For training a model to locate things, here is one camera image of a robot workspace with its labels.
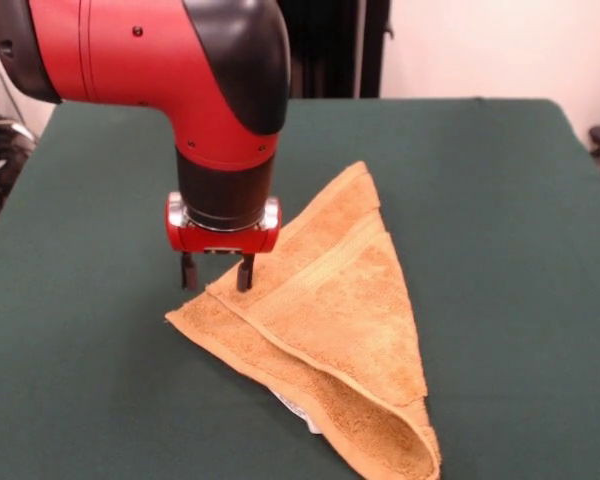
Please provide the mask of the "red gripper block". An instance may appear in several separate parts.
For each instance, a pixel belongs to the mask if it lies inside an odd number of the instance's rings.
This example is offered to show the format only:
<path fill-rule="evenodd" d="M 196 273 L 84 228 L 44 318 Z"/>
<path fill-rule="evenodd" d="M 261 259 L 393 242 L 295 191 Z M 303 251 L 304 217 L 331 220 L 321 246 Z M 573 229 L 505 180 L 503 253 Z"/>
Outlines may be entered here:
<path fill-rule="evenodd" d="M 245 254 L 238 265 L 236 288 L 247 292 L 253 285 L 255 255 L 271 252 L 281 228 L 282 212 L 277 198 L 270 197 L 259 221 L 237 231 L 211 230 L 195 224 L 179 192 L 170 192 L 165 209 L 166 232 L 180 257 L 181 287 L 196 291 L 198 269 L 191 253 Z"/>

